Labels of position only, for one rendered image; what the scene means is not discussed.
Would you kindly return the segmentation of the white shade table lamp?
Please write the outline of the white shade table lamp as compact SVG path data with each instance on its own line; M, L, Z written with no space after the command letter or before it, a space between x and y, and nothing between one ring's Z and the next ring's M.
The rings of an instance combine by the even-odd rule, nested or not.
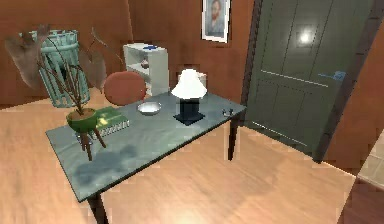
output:
M206 87L194 69L184 69L171 94L179 99L179 113L174 118L189 126L204 118L199 112L200 99L207 93Z

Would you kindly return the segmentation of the dark green room door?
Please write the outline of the dark green room door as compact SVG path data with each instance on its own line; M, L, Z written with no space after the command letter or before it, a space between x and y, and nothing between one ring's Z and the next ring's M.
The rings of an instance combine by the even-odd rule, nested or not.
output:
M374 0L263 0L247 126L311 155L373 4Z

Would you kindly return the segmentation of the house plant in green pot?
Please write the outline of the house plant in green pot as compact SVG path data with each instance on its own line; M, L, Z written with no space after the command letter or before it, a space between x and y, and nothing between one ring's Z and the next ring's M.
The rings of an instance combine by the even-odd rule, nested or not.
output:
M94 50L91 45L84 47L79 41L78 43L80 51L79 63L85 71L87 87L93 86L98 90L102 90L107 77L106 64L102 53ZM38 81L40 86L44 85L41 78L38 78ZM96 128L98 122L96 110L87 108L85 106L87 102L83 104L81 112L75 107L69 107L74 110L66 116L66 121L69 127L80 136L82 150L89 153L91 151L89 135L93 133L97 138L101 136Z

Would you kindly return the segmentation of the framed portrait picture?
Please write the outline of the framed portrait picture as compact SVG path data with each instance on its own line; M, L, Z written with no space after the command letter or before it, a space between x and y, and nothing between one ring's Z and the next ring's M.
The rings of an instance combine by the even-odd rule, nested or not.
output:
M202 39L227 43L231 0L202 0Z

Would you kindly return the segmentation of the grey table with dark legs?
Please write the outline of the grey table with dark legs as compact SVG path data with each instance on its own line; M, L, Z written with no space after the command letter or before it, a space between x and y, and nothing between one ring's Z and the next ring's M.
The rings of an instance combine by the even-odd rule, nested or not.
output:
M193 140L229 121L228 156L234 154L237 127L246 108L212 93L200 102L204 118L186 126L174 116L179 113L179 100L170 93L150 97L161 104L154 116L144 116L135 103L118 110L129 120L129 126L105 136L104 144L94 141L91 152L81 149L74 131L68 126L46 132L68 182L78 201L87 201L97 224L109 224L101 194ZM232 108L230 117L223 109Z

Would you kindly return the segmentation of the white shelf unit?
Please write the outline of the white shelf unit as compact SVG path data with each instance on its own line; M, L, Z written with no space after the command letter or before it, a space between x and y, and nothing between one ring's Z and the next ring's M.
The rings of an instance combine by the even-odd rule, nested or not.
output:
M169 91L168 52L166 48L145 50L143 47L150 44L133 43L123 46L126 69L140 74L145 81L147 94L159 95ZM146 59L149 68L143 69L141 61Z

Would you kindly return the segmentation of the green book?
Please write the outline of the green book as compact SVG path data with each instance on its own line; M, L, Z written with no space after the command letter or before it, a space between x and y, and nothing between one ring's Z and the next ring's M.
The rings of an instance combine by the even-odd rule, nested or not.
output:
M129 126L129 120L112 106L96 111L98 122L97 130L101 137L110 135Z

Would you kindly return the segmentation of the red round-backed chair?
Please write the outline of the red round-backed chair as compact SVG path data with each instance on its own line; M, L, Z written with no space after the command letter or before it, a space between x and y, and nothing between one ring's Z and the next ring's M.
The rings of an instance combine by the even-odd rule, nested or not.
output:
M117 106L125 106L146 95L144 78L133 71L121 71L110 74L104 83L106 99Z

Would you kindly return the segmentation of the white bowl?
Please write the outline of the white bowl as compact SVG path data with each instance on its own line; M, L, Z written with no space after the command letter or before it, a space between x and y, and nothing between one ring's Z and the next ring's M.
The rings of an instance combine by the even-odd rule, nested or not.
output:
M160 112L161 104L158 102L143 102L138 107L137 110L145 116L153 116Z

